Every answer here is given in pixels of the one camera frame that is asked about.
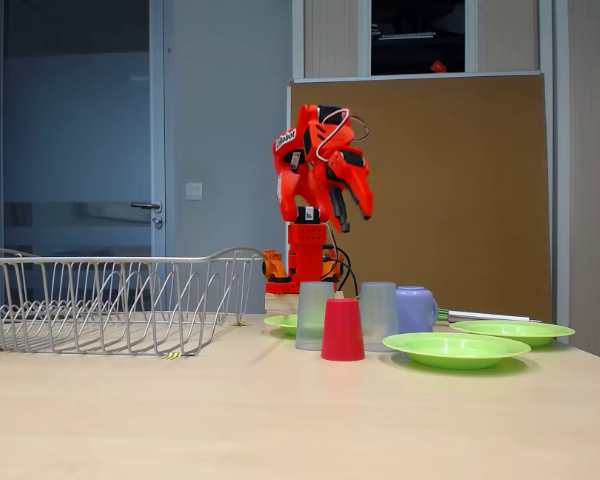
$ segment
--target red robot arm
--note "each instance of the red robot arm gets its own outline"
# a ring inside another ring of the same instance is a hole
[[[349,190],[365,219],[373,211],[373,195],[367,183],[369,165],[362,152],[350,146],[354,140],[347,109],[303,105],[296,128],[273,143],[278,174],[278,203],[282,218],[297,216],[295,197],[320,209],[320,220],[331,221],[340,232],[348,232],[342,190]]]
[[[323,255],[323,249],[331,252],[331,260],[338,259],[340,254],[333,246],[325,247],[325,223],[330,221],[339,232],[349,231],[343,190],[351,193],[365,219],[371,217],[369,165],[362,152],[351,146],[352,118],[355,117],[346,108],[303,105],[296,127],[273,142],[278,203],[282,218],[290,223],[289,274],[281,266],[280,254],[268,251],[263,272],[269,293],[298,293],[301,282],[333,279],[337,262],[327,262],[331,267],[325,274],[323,258],[329,255]],[[298,208],[296,196],[302,197],[308,207]],[[311,207],[318,209],[319,217]]]

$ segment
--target wire dish rack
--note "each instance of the wire dish rack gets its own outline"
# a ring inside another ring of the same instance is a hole
[[[37,257],[0,249],[0,351],[197,355],[242,323],[246,247],[202,258]]]

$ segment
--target light switch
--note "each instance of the light switch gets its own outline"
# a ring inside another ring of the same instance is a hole
[[[186,195],[187,200],[202,200],[202,184],[187,183]]]

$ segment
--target green plate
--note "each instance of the green plate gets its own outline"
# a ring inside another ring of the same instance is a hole
[[[477,370],[492,367],[503,358],[527,353],[524,343],[506,338],[464,333],[403,333],[382,340],[387,347],[405,352],[412,360],[431,367]]]
[[[575,330],[552,323],[514,322],[511,320],[476,320],[449,325],[454,330],[478,335],[510,338],[530,347],[542,347],[554,337],[573,335]]]
[[[296,336],[296,326],[298,325],[298,315],[276,315],[275,317],[267,317],[264,323],[274,327],[280,327],[284,333],[290,337]]]

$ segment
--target red cup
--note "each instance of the red cup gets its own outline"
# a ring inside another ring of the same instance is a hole
[[[330,298],[324,313],[322,358],[350,362],[364,358],[360,307],[353,298]]]

